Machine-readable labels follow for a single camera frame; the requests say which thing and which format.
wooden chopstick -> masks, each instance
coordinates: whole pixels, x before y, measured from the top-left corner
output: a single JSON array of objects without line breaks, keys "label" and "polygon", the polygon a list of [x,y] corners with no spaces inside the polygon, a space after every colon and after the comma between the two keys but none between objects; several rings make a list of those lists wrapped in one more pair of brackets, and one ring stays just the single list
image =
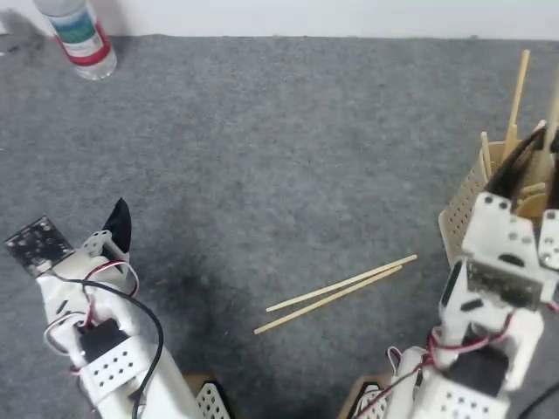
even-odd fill
[{"label": "wooden chopstick", "polygon": [[516,147],[516,136],[513,133],[514,125],[516,124],[516,117],[518,116],[518,108],[521,103],[522,88],[524,87],[524,79],[526,78],[526,70],[528,69],[528,61],[530,59],[530,51],[524,50],[522,52],[521,66],[518,71],[518,78],[516,79],[516,89],[514,90],[513,105],[510,110],[508,118],[507,136],[505,137],[505,149],[501,161],[505,161],[508,155]]},{"label": "wooden chopstick", "polygon": [[483,131],[480,135],[481,138],[481,154],[483,155],[483,163],[486,169],[487,180],[491,179],[491,153],[489,152],[489,140],[487,139],[487,133]]},{"label": "wooden chopstick", "polygon": [[371,277],[373,275],[376,275],[377,273],[380,273],[382,271],[386,271],[386,270],[388,270],[390,268],[393,268],[395,266],[399,266],[401,264],[407,264],[408,262],[411,262],[412,260],[416,260],[417,258],[418,258],[418,255],[410,255],[407,258],[402,258],[402,259],[396,260],[394,262],[391,262],[389,264],[379,266],[378,268],[372,269],[370,271],[366,271],[366,272],[364,272],[360,275],[357,275],[353,278],[345,279],[345,280],[343,280],[341,282],[338,282],[336,284],[325,286],[324,288],[321,288],[319,290],[309,292],[309,293],[301,295],[299,297],[295,297],[294,299],[289,299],[287,301],[283,301],[281,303],[276,304],[275,306],[271,306],[271,307],[266,308],[266,311],[267,312],[273,312],[275,310],[279,310],[280,308],[292,306],[293,304],[300,303],[301,301],[305,301],[307,299],[317,297],[317,296],[325,294],[327,292],[331,292],[331,291],[337,290],[339,288],[343,288],[344,286],[354,284],[357,281],[361,281],[362,279]]},{"label": "wooden chopstick", "polygon": [[324,306],[327,303],[330,303],[332,301],[334,301],[335,299],[339,299],[341,297],[343,297],[344,295],[348,295],[349,293],[353,292],[353,291],[357,291],[360,288],[363,288],[364,286],[367,285],[371,285],[373,283],[375,283],[376,281],[378,281],[379,279],[388,277],[389,275],[393,274],[394,272],[399,271],[400,269],[402,269],[402,266],[396,266],[395,268],[392,269],[388,269],[387,271],[384,271],[382,273],[379,273],[378,275],[375,275],[374,277],[371,277],[369,279],[365,279],[364,281],[360,282],[359,284],[355,284],[353,286],[350,286],[349,288],[346,288],[345,290],[341,290],[335,294],[332,294],[324,299],[321,299],[319,301],[316,301],[315,303],[311,304],[310,306],[306,306],[303,307],[299,310],[297,310],[296,312],[290,313],[287,316],[281,317],[277,320],[274,320],[266,325],[263,325],[261,327],[259,327],[258,329],[254,329],[254,334],[260,334],[265,332],[266,330],[270,330],[276,326],[279,325],[283,325],[284,323],[287,323],[288,321],[291,321],[293,319],[298,318],[299,316],[302,316],[303,314],[312,312],[313,310],[317,309],[318,307]]}]

perforated basket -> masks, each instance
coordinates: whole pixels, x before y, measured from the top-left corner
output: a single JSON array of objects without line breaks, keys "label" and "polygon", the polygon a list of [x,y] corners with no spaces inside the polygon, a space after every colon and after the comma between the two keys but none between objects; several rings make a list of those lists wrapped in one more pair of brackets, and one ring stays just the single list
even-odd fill
[{"label": "perforated basket", "polygon": [[[498,168],[498,161],[502,156],[504,147],[505,143],[503,141],[489,143],[492,173],[495,173]],[[544,193],[545,182],[549,178],[550,173],[547,173],[544,178],[538,179],[533,168],[528,170],[527,181],[524,183],[528,186],[522,189],[519,195],[518,208],[515,211],[517,215],[537,221],[545,210],[547,201],[547,195]],[[460,185],[458,192],[451,199],[448,207],[438,216],[438,227],[440,228],[443,243],[445,244],[446,257],[450,265],[453,265],[456,257],[460,255],[462,241],[470,221],[473,204],[479,192],[486,186],[487,181],[486,166],[482,150],[480,150],[478,159],[473,164],[466,179]]]},{"label": "perforated basket", "polygon": [[[493,173],[497,167],[494,156],[501,156],[504,147],[503,141],[489,143]],[[438,216],[438,227],[445,244],[449,264],[453,264],[456,257],[460,255],[462,241],[472,214],[472,206],[479,192],[486,186],[487,180],[483,153],[480,150],[477,160],[460,185],[458,192]]]}]

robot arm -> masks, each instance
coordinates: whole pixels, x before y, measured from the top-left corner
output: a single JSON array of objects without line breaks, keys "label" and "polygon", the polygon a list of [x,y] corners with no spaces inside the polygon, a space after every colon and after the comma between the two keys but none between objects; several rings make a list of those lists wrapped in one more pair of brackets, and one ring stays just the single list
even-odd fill
[{"label": "robot arm", "polygon": [[540,309],[556,306],[559,166],[541,226],[512,211],[544,132],[521,143],[478,195],[439,302],[441,324],[423,356],[404,352],[384,419],[506,417],[544,331]]},{"label": "robot arm", "polygon": [[[119,205],[122,210],[126,204],[119,202],[117,209]],[[103,419],[136,418],[139,413],[143,419],[202,419],[197,400],[163,346],[161,325],[134,299],[139,282],[135,272],[135,280],[127,276],[133,271],[129,227],[128,240],[126,225],[124,231],[122,223],[113,223],[112,230],[96,231],[73,249],[42,217],[6,244],[40,286],[49,323],[45,342],[70,358],[72,374]],[[130,303],[151,313],[157,346],[140,335]]]}]

wire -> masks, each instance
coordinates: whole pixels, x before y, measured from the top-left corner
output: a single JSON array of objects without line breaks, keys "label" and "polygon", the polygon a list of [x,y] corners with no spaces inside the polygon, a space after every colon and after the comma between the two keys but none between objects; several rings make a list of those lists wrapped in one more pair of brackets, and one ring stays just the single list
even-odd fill
[{"label": "wire", "polygon": [[451,352],[455,352],[457,354],[465,354],[468,352],[473,352],[473,351],[478,351],[483,347],[486,347],[487,345],[491,345],[492,343],[500,343],[502,342],[505,337],[507,336],[507,332],[508,329],[510,328],[510,323],[513,319],[514,316],[514,312],[511,312],[508,316],[507,319],[505,320],[505,325],[503,326],[503,328],[501,329],[501,331],[494,335],[494,336],[485,336],[483,338],[479,338],[478,340],[474,341],[474,342],[470,342],[467,343],[465,345],[442,345],[438,338],[439,335],[441,334],[440,332],[440,328],[439,327],[433,327],[433,329],[431,330],[431,333],[429,334],[429,338],[427,339],[427,352],[430,355],[433,364],[435,365],[435,367],[438,365],[437,363],[437,357],[434,351],[434,348],[436,347],[437,349],[442,349],[445,351],[451,351]]},{"label": "wire", "polygon": [[375,405],[381,401],[381,399],[383,399],[385,396],[389,395],[392,390],[394,389],[394,387],[396,387],[398,384],[401,384],[402,382],[404,382],[406,379],[410,378],[411,376],[413,376],[417,371],[419,371],[421,368],[427,366],[427,365],[431,365],[432,361],[431,358],[427,357],[424,361],[420,362],[419,364],[416,365],[415,368],[413,368],[408,374],[403,375],[402,377],[400,377],[399,379],[397,379],[396,381],[394,381],[392,384],[390,384],[387,388],[385,388],[383,391],[381,391],[377,397],[375,397],[371,402],[369,402],[367,404],[367,406],[365,406],[363,409],[361,409],[361,411],[358,413],[357,418],[356,419],[367,419],[367,415],[369,414],[369,411],[371,409],[373,409],[373,407],[375,407]]},{"label": "wire", "polygon": [[559,381],[541,393],[533,402],[531,402],[519,415],[518,419],[528,419],[530,414],[534,412],[549,397],[559,391]]},{"label": "wire", "polygon": [[102,264],[101,266],[98,266],[95,269],[93,269],[91,272],[89,272],[86,275],[85,279],[92,280],[92,278],[98,273],[106,271],[107,269],[110,269],[112,267],[121,266],[121,265],[125,265],[130,270],[130,272],[132,272],[132,275],[134,276],[135,285],[132,291],[129,293],[129,295],[130,297],[135,297],[138,294],[138,291],[140,291],[140,278],[138,277],[138,274],[136,273],[132,265],[126,260],[118,259],[118,260],[112,260],[110,262],[107,262],[106,264]]},{"label": "wire", "polygon": [[[113,268],[115,266],[121,266],[121,265],[127,266],[128,269],[130,270],[130,272],[132,272],[132,275],[134,276],[135,285],[134,285],[134,288],[132,289],[132,291],[129,293],[129,295],[130,295],[130,297],[135,297],[138,294],[138,291],[140,291],[140,278],[138,277],[138,274],[136,273],[136,271],[134,270],[132,265],[125,260],[112,260],[110,262],[102,264],[101,266],[98,266],[95,269],[93,269],[92,271],[90,271],[86,275],[85,280],[93,280],[93,277],[95,275],[97,275],[97,274],[99,274],[103,271],[106,271],[107,269]],[[89,303],[89,307],[87,309],[87,318],[86,318],[85,326],[90,326],[91,323],[92,323],[92,320],[93,320],[93,301],[91,299],[91,296],[89,294],[87,294],[87,292],[85,291],[85,287],[84,287],[84,294],[86,295],[87,303]]]},{"label": "wire", "polygon": [[59,317],[56,320],[53,320],[51,323],[48,324],[48,326],[46,327],[45,331],[43,332],[43,341],[45,342],[45,344],[56,354],[56,355],[60,355],[60,356],[69,356],[69,353],[63,349],[60,349],[59,347],[57,347],[57,345],[53,342],[53,340],[51,339],[51,332],[52,329],[54,329],[57,326],[60,326],[64,321],[70,319],[71,317],[74,316],[81,316],[84,317],[85,319],[87,318],[86,314],[84,312],[71,312],[71,313],[67,313],[62,317]]},{"label": "wire", "polygon": [[390,365],[392,366],[392,371],[394,371],[394,375],[397,374],[397,367],[396,367],[396,363],[394,362],[394,360],[392,360],[392,355],[395,354],[397,357],[397,362],[398,364],[400,363],[400,360],[402,359],[402,353],[400,352],[400,350],[397,347],[389,347],[386,350],[386,357],[388,358],[388,361],[390,363]]},{"label": "wire", "polygon": [[140,387],[135,391],[135,395],[133,395],[134,405],[132,406],[132,419],[137,419],[138,409],[140,408],[141,395],[143,394],[144,390],[148,386],[149,380],[151,379],[151,376],[153,375],[155,368],[157,367],[157,363],[161,359],[161,355],[163,352],[163,327],[161,322],[159,321],[157,316],[155,316],[154,312],[152,312],[149,309],[149,307],[145,306],[143,303],[141,303],[134,297],[131,297],[130,295],[126,294],[125,292],[121,292],[119,290],[112,288],[109,285],[101,284],[99,282],[93,282],[87,279],[68,279],[68,278],[60,277],[54,271],[51,271],[51,273],[55,278],[63,282],[68,282],[72,284],[81,284],[83,287],[91,286],[93,288],[100,288],[101,290],[111,292],[112,294],[125,299],[130,304],[138,307],[140,310],[146,313],[148,317],[154,322],[155,329],[157,329],[157,349],[155,350],[154,359],[151,361],[151,365],[148,368],[148,372],[146,373],[144,379],[141,381]]}]

water bottle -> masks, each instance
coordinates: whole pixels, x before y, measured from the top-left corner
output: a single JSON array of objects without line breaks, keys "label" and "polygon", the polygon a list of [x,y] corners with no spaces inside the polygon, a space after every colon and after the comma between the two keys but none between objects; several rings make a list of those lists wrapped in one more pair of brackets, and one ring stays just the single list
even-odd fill
[{"label": "water bottle", "polygon": [[99,80],[116,68],[116,55],[87,0],[33,0],[84,79]]}]

